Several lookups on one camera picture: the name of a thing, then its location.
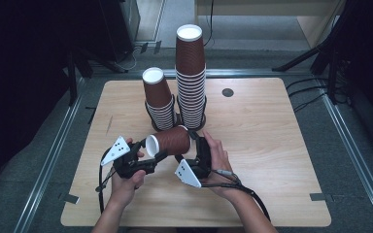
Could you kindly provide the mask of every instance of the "round hole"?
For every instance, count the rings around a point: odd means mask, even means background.
[[[225,97],[231,97],[232,95],[234,95],[234,91],[230,88],[225,88],[222,91],[222,95],[225,96]]]

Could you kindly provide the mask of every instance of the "wooden table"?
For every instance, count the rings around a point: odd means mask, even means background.
[[[168,81],[176,94],[176,81]],[[232,97],[222,91],[231,88]],[[263,200],[275,226],[327,226],[331,222],[308,151],[282,80],[208,79],[207,129],[222,140],[230,163],[243,184]],[[95,187],[103,152],[120,135],[134,141],[154,133],[144,107],[142,81],[105,84],[70,194],[78,204],[66,203],[61,222],[69,226],[94,225],[100,216]],[[185,155],[193,158],[195,145]],[[232,206],[207,188],[181,183],[178,164],[168,157],[136,192],[125,210],[122,226],[241,226]],[[104,177],[109,171],[104,168]],[[110,184],[104,192],[105,203]]]

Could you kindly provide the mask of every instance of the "stack of paper cups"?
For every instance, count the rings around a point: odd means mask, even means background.
[[[175,99],[171,94],[163,71],[152,67],[142,75],[145,90],[145,105],[156,131],[174,127],[177,115],[174,109]]]
[[[205,124],[206,66],[202,30],[187,24],[177,30],[176,78],[183,125],[197,130]]]

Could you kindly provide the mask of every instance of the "aluminum rail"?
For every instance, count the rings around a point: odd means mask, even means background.
[[[324,85],[322,81],[318,81],[318,83],[320,85]],[[373,175],[366,165],[361,152],[356,146],[356,142],[351,135],[346,122],[342,118],[338,106],[333,105],[327,95],[324,96],[323,102],[325,103],[335,127],[337,128],[338,133],[340,134],[341,139],[347,149],[348,155],[356,168],[356,172],[361,179],[362,185],[364,186],[365,191],[367,192],[368,197],[373,205]]]
[[[85,88],[85,80],[81,78],[78,83],[78,90],[83,90]],[[56,137],[51,146],[51,150],[48,153],[47,159],[45,160],[44,166],[41,169],[41,173],[38,176],[23,208],[22,214],[17,221],[17,226],[14,232],[28,232],[29,226],[36,214],[36,210],[41,202],[42,196],[44,195],[45,189],[47,188],[48,182],[50,180],[53,168],[56,164],[57,158],[62,149],[65,138],[68,135],[71,124],[75,118],[77,110],[80,106],[82,100],[82,95],[79,95],[74,105],[69,107],[65,118],[56,134]]]

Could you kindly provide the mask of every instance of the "brown paper cup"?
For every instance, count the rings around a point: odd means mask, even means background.
[[[187,24],[178,28],[175,61],[177,71],[186,76],[195,76],[205,69],[204,42],[199,26]]]
[[[190,144],[187,129],[182,125],[149,135],[146,140],[147,152],[152,157],[165,150],[168,155],[187,153]]]
[[[171,90],[163,71],[157,67],[147,69],[142,74],[147,103],[154,108],[167,106],[172,99]]]

